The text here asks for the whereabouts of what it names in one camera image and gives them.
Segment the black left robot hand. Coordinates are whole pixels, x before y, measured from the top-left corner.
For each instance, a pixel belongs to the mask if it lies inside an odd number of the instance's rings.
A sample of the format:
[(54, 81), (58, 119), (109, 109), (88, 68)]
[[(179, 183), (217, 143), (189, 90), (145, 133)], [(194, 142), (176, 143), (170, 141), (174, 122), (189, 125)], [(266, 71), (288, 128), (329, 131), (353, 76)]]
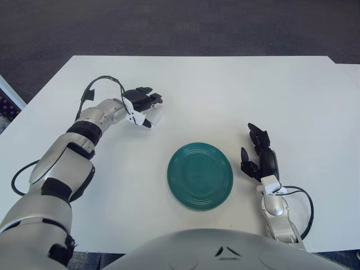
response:
[(146, 118), (145, 111), (157, 104), (162, 104), (162, 96), (151, 92), (151, 87), (138, 87), (124, 92), (122, 99), (127, 111), (127, 119), (135, 124), (146, 128), (152, 128), (153, 123)]

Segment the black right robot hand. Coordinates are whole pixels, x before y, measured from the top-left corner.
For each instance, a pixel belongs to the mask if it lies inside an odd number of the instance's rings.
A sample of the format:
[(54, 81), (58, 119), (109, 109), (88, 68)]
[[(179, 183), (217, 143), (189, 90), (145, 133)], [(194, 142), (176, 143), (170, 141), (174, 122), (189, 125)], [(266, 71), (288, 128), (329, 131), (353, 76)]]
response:
[(250, 178), (261, 182), (261, 179), (267, 176), (275, 176), (280, 179), (276, 153), (270, 148), (271, 142), (266, 130), (261, 130), (256, 125), (249, 123), (249, 136), (254, 144), (254, 150), (259, 158), (257, 165), (249, 160), (247, 151), (242, 147), (241, 170)]

